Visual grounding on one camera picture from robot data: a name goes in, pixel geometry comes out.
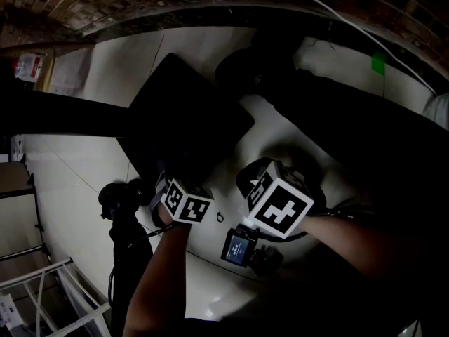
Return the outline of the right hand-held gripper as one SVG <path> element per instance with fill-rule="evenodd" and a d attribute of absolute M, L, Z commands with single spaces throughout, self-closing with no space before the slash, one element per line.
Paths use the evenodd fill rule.
<path fill-rule="evenodd" d="M 236 186 L 243 196 L 243 217 L 281 240 L 291 237 L 305 216 L 326 209 L 319 182 L 269 157 L 243 168 Z"/>

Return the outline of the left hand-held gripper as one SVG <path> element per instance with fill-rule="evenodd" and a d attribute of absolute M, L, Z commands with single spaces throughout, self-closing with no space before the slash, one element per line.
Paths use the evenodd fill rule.
<path fill-rule="evenodd" d="M 155 185 L 155 195 L 149 204 L 149 211 L 156 227 L 166 226 L 159 215 L 159 204 L 165 207 L 174 222 L 199 224 L 213 202 L 210 188 L 186 180 L 169 178 L 163 171 Z"/>

